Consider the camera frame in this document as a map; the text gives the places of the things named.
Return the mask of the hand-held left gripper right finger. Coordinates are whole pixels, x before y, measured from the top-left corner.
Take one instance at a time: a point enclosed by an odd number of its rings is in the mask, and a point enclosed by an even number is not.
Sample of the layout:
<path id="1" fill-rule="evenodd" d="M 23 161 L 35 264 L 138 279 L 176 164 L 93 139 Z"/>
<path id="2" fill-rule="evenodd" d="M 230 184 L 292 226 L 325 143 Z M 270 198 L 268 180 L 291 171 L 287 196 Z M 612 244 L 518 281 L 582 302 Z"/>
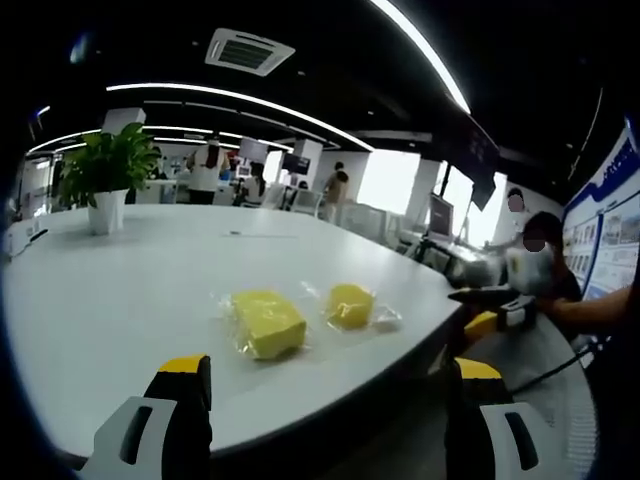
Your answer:
<path id="1" fill-rule="evenodd" d="M 447 371 L 444 438 L 449 479 L 559 479 L 553 431 L 529 403 L 508 392 L 492 366 L 457 357 Z"/>

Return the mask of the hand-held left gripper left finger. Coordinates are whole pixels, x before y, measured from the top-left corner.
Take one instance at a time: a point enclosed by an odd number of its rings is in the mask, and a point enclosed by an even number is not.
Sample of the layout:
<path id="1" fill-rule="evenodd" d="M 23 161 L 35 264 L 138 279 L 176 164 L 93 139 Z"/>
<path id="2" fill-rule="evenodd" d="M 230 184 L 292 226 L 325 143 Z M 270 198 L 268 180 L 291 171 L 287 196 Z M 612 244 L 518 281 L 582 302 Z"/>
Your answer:
<path id="1" fill-rule="evenodd" d="M 211 404 L 210 357 L 169 360 L 97 430 L 79 477 L 207 479 Z"/>

